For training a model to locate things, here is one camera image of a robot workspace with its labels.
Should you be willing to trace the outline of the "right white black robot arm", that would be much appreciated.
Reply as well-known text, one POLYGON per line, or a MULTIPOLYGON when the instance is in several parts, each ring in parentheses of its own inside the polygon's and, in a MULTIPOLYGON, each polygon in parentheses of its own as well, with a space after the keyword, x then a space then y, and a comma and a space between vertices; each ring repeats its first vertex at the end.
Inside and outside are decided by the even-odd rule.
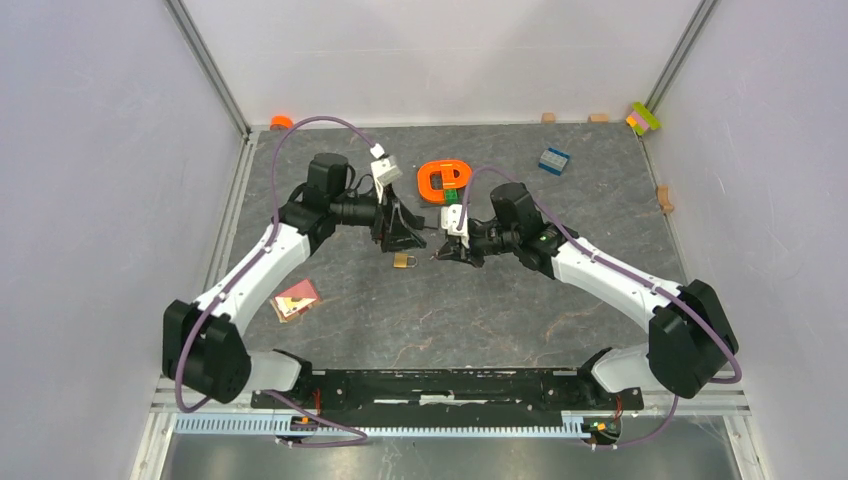
POLYGON ((694 398, 729 366, 729 383, 741 379, 739 344, 713 287, 682 285, 649 275, 595 247, 540 207, 526 186, 510 182, 490 194, 495 215, 470 217, 465 206, 442 208, 446 234, 439 260, 483 266, 489 256, 513 254, 527 269, 577 287, 612 306, 647 335, 644 343, 606 348, 581 367, 580 400, 602 408, 628 389, 664 389, 694 398))

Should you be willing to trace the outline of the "brass padlock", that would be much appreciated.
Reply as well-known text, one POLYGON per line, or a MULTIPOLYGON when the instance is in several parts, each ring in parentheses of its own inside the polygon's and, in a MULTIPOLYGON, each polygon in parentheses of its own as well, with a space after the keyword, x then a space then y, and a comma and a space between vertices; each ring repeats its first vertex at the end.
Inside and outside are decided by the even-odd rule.
POLYGON ((418 265, 418 259, 410 254, 396 252, 393 256, 392 266, 396 269, 410 269, 418 265))

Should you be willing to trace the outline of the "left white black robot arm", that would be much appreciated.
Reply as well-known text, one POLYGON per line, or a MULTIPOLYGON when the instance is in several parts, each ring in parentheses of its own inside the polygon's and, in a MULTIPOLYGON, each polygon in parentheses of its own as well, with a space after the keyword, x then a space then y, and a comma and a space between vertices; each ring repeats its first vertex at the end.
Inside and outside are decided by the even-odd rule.
POLYGON ((384 252, 426 245, 421 216, 398 198, 392 182, 401 171, 393 157, 371 164, 373 187, 353 190, 346 157, 320 153, 307 178, 275 213, 249 253, 192 302, 173 301, 163 315, 162 372, 212 400, 229 403, 245 390, 275 390, 290 407, 306 405, 313 379, 305 363, 282 351, 250 352, 247 326, 283 280, 334 234, 337 226, 360 226, 384 252))

